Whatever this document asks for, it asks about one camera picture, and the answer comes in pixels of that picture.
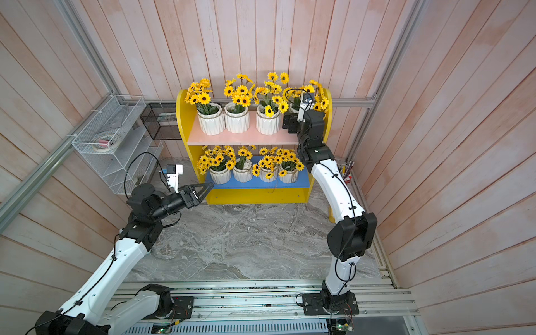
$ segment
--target pink shelf board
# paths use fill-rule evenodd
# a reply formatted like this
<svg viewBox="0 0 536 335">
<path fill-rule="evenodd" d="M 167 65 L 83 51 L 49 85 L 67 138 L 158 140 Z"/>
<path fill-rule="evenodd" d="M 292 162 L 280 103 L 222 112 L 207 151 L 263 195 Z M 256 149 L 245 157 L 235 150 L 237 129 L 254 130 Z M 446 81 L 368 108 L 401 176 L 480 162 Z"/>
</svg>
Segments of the pink shelf board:
<svg viewBox="0 0 536 335">
<path fill-rule="evenodd" d="M 280 129 L 273 135 L 263 135 L 257 131 L 257 111 L 249 112 L 249 129 L 243 133 L 234 134 L 227 129 L 217 135 L 207 135 L 201 131 L 199 119 L 193 122 L 188 145 L 248 145 L 248 144 L 298 144 L 297 134 L 289 134 L 286 129 Z"/>
</svg>

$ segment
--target white wire rack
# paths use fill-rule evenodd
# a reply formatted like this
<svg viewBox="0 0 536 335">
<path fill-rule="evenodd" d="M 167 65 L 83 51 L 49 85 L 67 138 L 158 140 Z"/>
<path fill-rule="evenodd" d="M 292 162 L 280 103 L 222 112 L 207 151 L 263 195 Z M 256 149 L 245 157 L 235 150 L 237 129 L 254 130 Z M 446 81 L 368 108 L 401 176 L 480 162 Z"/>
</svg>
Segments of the white wire rack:
<svg viewBox="0 0 536 335">
<path fill-rule="evenodd" d="M 144 126 L 135 129 L 135 121 L 145 109 L 140 96 L 114 95 L 77 134 L 72 142 L 75 149 L 106 182 L 115 194 L 131 194 L 136 185 L 145 182 L 156 160 L 151 155 L 138 158 L 142 152 L 160 155 L 163 143 L 154 142 Z"/>
</svg>

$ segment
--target yellow flower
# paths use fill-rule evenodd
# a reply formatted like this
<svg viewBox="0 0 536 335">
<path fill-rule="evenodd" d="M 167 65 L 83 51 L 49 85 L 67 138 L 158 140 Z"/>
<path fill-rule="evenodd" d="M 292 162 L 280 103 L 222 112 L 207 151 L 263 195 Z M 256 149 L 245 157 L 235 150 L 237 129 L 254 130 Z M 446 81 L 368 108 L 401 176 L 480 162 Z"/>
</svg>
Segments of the yellow flower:
<svg viewBox="0 0 536 335">
<path fill-rule="evenodd" d="M 279 103 L 279 110 L 281 111 L 281 113 L 285 113 L 286 111 L 288 111 L 288 102 L 286 101 L 282 101 Z"/>
<path fill-rule="evenodd" d="M 210 80 L 206 79 L 206 78 L 203 78 L 201 79 L 201 81 L 199 82 L 199 85 L 201 87 L 210 87 Z"/>
<path fill-rule="evenodd" d="M 199 94 L 199 102 L 201 105 L 206 105 L 210 102 L 210 95 L 208 93 L 200 93 Z"/>
<path fill-rule="evenodd" d="M 306 87 L 303 88 L 303 90 L 306 91 L 307 93 L 315 92 L 315 88 L 312 85 L 307 85 Z"/>
<path fill-rule="evenodd" d="M 233 95 L 233 93 L 234 93 L 234 89 L 233 89 L 232 86 L 225 87 L 225 90 L 224 90 L 224 95 L 225 96 L 231 96 L 231 95 Z"/>
<path fill-rule="evenodd" d="M 281 72 L 281 82 L 283 84 L 286 84 L 286 83 L 288 83 L 288 81 L 289 81 L 288 73 L 287 72 Z"/>
<path fill-rule="evenodd" d="M 268 73 L 268 80 L 276 81 L 277 79 L 279 79 L 279 77 L 277 76 L 277 73 L 275 72 Z"/>
<path fill-rule="evenodd" d="M 194 94 L 190 97 L 190 100 L 188 100 L 188 103 L 190 103 L 191 105 L 195 105 L 196 103 L 199 102 L 199 95 L 198 94 Z"/>
<path fill-rule="evenodd" d="M 248 87 L 246 85 L 240 85 L 236 88 L 236 91 L 240 94 L 245 94 L 246 92 L 248 92 Z"/>
</svg>

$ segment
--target wooden wall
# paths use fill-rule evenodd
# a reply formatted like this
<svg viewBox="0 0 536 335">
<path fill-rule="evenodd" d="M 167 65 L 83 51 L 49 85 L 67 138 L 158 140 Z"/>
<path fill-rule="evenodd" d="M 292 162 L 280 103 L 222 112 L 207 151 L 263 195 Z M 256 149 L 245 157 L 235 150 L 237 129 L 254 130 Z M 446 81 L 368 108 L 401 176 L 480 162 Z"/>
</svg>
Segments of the wooden wall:
<svg viewBox="0 0 536 335">
<path fill-rule="evenodd" d="M 72 0 L 122 93 L 174 99 L 193 80 L 289 72 L 334 98 L 372 96 L 415 0 Z M 365 108 L 337 108 L 328 145 L 345 157 Z M 167 144 L 171 155 L 179 153 Z"/>
<path fill-rule="evenodd" d="M 0 201 L 107 93 L 49 0 L 0 1 Z M 103 261 L 129 210 L 75 153 L 0 236 L 0 326 L 24 333 Z"/>
<path fill-rule="evenodd" d="M 430 334 L 536 333 L 535 17 L 430 1 L 354 159 Z"/>
</svg>

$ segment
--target yellow shelf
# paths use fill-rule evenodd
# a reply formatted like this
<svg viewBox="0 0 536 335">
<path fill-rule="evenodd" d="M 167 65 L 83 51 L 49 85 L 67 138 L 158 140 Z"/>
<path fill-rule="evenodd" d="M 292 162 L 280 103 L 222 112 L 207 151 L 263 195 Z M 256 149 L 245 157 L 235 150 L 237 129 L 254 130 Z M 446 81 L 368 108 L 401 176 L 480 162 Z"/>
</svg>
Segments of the yellow shelf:
<svg viewBox="0 0 536 335">
<path fill-rule="evenodd" d="M 331 93 L 324 89 L 330 102 L 325 117 L 324 142 L 330 132 L 333 118 L 333 106 L 331 103 Z M 243 134 L 231 134 L 227 130 L 218 135 L 206 135 L 201 132 L 199 121 L 197 120 L 197 109 L 194 105 L 184 102 L 186 90 L 182 90 L 177 95 L 177 126 L 181 133 L 182 141 L 188 157 L 192 162 L 193 169 L 200 183 L 205 182 L 205 176 L 199 173 L 196 162 L 204 153 L 204 145 L 226 144 L 226 145 L 247 145 L 247 144 L 297 144 L 297 135 L 288 134 L 286 129 L 281 129 L 274 135 L 263 135 L 257 132 L 255 127 L 255 112 L 251 111 L 249 130 Z M 309 201 L 314 178 L 308 174 L 309 187 L 301 188 L 258 188 L 258 189 L 213 189 L 206 197 L 209 205 L 240 205 L 240 204 L 289 204 L 306 203 Z"/>
</svg>

